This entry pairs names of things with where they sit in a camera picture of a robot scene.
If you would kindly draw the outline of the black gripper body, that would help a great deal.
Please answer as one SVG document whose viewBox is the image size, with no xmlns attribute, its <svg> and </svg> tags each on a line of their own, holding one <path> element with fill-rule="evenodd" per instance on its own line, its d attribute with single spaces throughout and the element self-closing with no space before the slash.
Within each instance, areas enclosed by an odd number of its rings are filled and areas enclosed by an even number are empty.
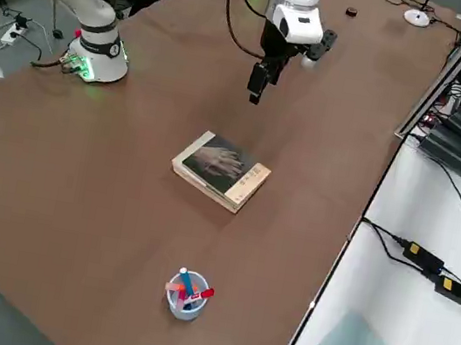
<svg viewBox="0 0 461 345">
<path fill-rule="evenodd" d="M 282 71 L 292 57 L 306 52 L 310 47 L 309 44 L 289 44 L 270 20 L 265 20 L 260 46 L 264 56 L 257 66 L 276 71 Z"/>
</svg>

